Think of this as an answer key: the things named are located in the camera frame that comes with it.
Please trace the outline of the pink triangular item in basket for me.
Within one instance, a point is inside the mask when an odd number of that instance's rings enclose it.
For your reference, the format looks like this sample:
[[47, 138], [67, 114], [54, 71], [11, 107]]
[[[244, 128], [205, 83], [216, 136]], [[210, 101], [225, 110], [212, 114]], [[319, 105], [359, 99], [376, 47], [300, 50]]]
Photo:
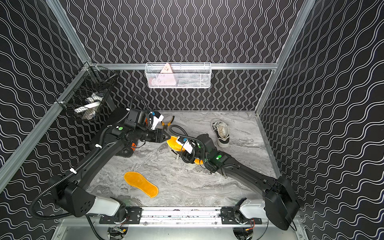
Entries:
[[166, 63], [161, 72], [158, 74], [156, 79], [154, 80], [154, 85], [156, 86], [175, 86], [177, 81], [174, 76], [174, 72], [171, 64]]

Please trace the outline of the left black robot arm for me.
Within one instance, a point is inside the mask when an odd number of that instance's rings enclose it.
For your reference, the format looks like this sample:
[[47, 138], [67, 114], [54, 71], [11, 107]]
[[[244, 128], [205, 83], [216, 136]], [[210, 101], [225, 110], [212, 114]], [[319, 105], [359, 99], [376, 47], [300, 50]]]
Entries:
[[126, 219], [126, 204], [113, 198], [94, 196], [86, 191], [92, 180], [106, 163], [122, 150], [134, 153], [133, 143], [138, 141], [163, 143], [171, 136], [163, 129], [132, 129], [123, 125], [105, 128], [94, 149], [63, 176], [50, 179], [53, 202], [70, 215], [104, 215], [122, 222]]

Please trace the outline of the black white sneaker with laces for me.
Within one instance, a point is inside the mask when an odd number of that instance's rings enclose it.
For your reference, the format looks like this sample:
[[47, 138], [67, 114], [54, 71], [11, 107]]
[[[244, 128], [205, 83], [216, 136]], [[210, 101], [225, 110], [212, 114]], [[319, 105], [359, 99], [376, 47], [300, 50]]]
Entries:
[[170, 148], [170, 151], [176, 155], [176, 159], [181, 159], [183, 160], [185, 163], [188, 162], [188, 158], [187, 158], [187, 155], [188, 153], [186, 153], [186, 150], [184, 148]]

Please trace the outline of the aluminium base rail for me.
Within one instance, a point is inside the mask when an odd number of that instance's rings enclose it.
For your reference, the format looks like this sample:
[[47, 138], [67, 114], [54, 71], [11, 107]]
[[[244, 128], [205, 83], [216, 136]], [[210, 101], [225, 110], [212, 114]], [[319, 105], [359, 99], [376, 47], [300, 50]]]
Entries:
[[130, 207], [130, 217], [124, 223], [115, 223], [111, 218], [104, 216], [90, 217], [95, 227], [250, 227], [263, 225], [271, 221], [264, 219], [251, 219], [253, 224], [228, 224], [221, 217], [232, 207]]

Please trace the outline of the yellow black pliers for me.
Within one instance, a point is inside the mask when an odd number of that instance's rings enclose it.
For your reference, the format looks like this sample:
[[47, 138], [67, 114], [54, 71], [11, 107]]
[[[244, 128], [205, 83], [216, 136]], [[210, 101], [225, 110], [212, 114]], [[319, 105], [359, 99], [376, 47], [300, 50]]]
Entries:
[[174, 119], [175, 119], [175, 116], [164, 117], [162, 120], [162, 126], [169, 127], [173, 123]]

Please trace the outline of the white items in black basket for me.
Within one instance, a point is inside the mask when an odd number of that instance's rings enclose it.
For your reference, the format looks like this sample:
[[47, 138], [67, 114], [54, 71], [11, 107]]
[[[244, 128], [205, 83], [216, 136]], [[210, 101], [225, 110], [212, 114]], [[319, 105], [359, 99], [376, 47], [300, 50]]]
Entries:
[[93, 93], [85, 99], [86, 104], [74, 109], [74, 112], [81, 117], [82, 120], [91, 120], [96, 116], [97, 110], [102, 103], [102, 97], [99, 94]]

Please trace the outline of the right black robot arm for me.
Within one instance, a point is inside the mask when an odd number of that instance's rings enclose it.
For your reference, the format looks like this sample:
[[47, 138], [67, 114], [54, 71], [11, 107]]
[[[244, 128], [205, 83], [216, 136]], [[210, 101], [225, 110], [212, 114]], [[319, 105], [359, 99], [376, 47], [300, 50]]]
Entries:
[[262, 195], [267, 219], [281, 230], [288, 230], [300, 209], [297, 195], [283, 176], [266, 176], [241, 164], [230, 154], [219, 151], [208, 134], [195, 140], [194, 153], [211, 173], [232, 178]]

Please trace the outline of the orange insole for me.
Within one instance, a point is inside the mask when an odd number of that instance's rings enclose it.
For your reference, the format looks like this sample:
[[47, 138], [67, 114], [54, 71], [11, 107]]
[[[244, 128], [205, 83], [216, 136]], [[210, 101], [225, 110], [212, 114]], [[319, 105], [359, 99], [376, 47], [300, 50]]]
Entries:
[[[178, 137], [171, 136], [171, 139], [167, 141], [167, 144], [168, 144], [169, 148], [174, 148], [174, 149], [181, 148], [181, 146], [176, 143], [177, 138]], [[194, 163], [194, 161], [195, 161], [195, 150], [194, 150], [194, 147], [195, 147], [196, 144], [192, 143], [190, 140], [189, 140], [189, 142], [193, 146], [193, 151], [192, 151], [191, 154], [188, 153], [188, 155], [187, 155], [188, 162], [187, 163]]]
[[137, 172], [127, 172], [124, 175], [127, 184], [144, 192], [150, 198], [155, 198], [159, 194], [157, 186], [149, 182], [142, 174]]

